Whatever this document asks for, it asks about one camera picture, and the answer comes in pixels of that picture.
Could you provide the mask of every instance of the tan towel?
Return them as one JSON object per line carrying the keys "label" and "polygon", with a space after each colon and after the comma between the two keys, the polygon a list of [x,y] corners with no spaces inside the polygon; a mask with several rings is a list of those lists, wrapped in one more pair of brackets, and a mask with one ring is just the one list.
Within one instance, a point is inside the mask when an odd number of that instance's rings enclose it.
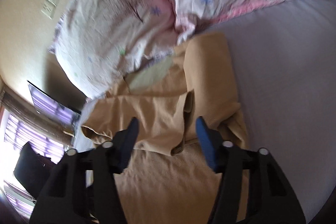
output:
{"label": "tan towel", "polygon": [[[198,143],[174,157],[136,149],[124,173],[115,175],[129,224],[205,224],[220,180]],[[243,176],[238,220],[245,218],[247,196],[248,178]]]}
{"label": "tan towel", "polygon": [[180,152],[185,142],[197,140],[199,116],[225,139],[247,147],[230,53],[221,33],[199,35],[176,47],[167,75],[146,89],[130,92],[120,80],[97,102],[82,130],[100,144],[137,117],[135,148],[171,155]]}

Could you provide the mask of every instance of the wall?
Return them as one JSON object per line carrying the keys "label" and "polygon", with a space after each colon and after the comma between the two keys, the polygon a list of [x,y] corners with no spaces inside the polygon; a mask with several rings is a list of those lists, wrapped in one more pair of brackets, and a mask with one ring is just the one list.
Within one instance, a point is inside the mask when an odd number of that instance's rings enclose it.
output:
{"label": "wall", "polygon": [[71,84],[54,55],[47,53],[68,0],[60,0],[52,20],[41,12],[43,1],[0,0],[0,75],[29,102],[27,80],[59,102],[79,108],[85,96]]}

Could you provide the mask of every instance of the television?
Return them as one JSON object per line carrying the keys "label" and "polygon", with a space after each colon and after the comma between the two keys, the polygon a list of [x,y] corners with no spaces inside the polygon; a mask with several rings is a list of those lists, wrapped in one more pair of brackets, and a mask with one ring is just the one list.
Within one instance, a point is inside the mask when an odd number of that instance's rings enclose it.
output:
{"label": "television", "polygon": [[47,116],[50,120],[61,124],[66,128],[75,128],[76,122],[80,118],[80,112],[70,109],[52,99],[38,87],[28,81],[31,98],[38,113]]}

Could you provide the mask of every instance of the bedsheet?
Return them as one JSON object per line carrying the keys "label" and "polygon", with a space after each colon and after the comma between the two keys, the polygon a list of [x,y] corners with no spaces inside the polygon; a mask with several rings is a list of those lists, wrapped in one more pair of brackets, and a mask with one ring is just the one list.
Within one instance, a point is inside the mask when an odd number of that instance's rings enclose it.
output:
{"label": "bedsheet", "polygon": [[336,0],[294,0],[207,31],[225,33],[251,149],[267,147],[307,223],[336,185]]}

